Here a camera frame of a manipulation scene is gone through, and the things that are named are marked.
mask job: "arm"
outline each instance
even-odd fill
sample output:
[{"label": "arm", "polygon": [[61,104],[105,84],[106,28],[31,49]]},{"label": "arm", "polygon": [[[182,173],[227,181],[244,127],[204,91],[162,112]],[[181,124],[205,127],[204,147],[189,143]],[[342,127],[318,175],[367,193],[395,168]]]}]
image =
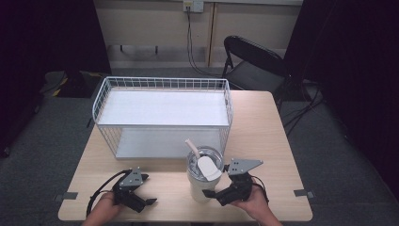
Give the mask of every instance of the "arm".
[{"label": "arm", "polygon": [[252,192],[247,201],[235,201],[231,204],[245,210],[262,226],[282,226],[270,210],[260,187],[252,186]]},{"label": "arm", "polygon": [[123,205],[114,205],[114,193],[107,192],[94,206],[91,213],[83,222],[83,226],[100,226],[115,218],[123,209]]}]

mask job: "light wood table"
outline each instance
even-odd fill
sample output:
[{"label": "light wood table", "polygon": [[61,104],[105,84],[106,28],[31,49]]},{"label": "light wood table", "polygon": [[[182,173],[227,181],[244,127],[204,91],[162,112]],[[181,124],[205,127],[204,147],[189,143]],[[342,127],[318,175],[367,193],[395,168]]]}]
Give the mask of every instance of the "light wood table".
[{"label": "light wood table", "polygon": [[[234,112],[224,156],[225,164],[230,164],[233,157],[263,160],[264,163],[250,173],[265,183],[270,208],[277,218],[281,221],[311,220],[312,212],[307,197],[296,197],[294,194],[294,190],[303,189],[303,185],[272,95],[265,91],[233,90],[231,97]],[[144,200],[158,200],[139,214],[126,208],[116,221],[253,220],[241,209],[230,205],[222,207],[217,200],[207,203],[192,200],[185,159],[116,160],[97,127],[92,131],[68,189],[68,192],[78,192],[77,198],[63,201],[59,218],[66,221],[84,220],[89,197],[94,191],[117,172],[136,167],[150,177],[135,193]],[[111,189],[118,179],[105,189]],[[226,188],[230,183],[227,173],[223,173],[216,191]]]}]

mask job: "cup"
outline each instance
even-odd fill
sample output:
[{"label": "cup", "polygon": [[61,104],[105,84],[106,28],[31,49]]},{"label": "cup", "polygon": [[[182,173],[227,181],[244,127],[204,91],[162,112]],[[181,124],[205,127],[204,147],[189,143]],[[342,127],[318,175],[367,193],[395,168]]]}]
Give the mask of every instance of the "cup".
[{"label": "cup", "polygon": [[[216,167],[223,171],[223,157],[220,152],[209,146],[199,146],[200,156],[208,156],[215,163]],[[187,156],[187,177],[190,182],[190,193],[191,197],[197,202],[208,202],[210,198],[206,198],[203,195],[202,190],[215,190],[217,183],[220,181],[220,177],[214,179],[213,181],[208,181],[200,171],[197,164],[197,157],[193,152],[190,152]]]}]

